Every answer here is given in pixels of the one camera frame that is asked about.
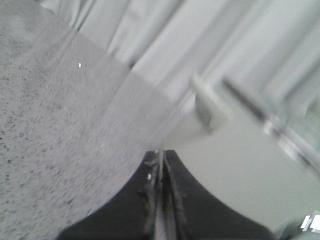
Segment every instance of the carpeted floor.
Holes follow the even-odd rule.
[[[180,115],[38,3],[1,1],[0,240],[53,240],[108,201]]]

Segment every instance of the curtain fold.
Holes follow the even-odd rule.
[[[187,99],[198,73],[211,85],[228,78],[277,108],[320,57],[318,0],[38,2],[75,28],[82,23],[81,33],[172,102]]]

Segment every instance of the gray carpet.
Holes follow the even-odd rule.
[[[0,239],[53,240],[108,201],[180,115],[38,3],[1,1]]]

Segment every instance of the white curtain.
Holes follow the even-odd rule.
[[[173,102],[198,73],[301,115],[320,90],[318,0],[39,0]]]

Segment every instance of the black plastic part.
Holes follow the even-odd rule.
[[[58,240],[152,240],[159,157],[148,151],[124,187],[104,206],[63,230]]]
[[[210,194],[187,170],[177,153],[163,153],[162,189],[167,233],[178,240],[274,240],[264,226],[232,210]]]

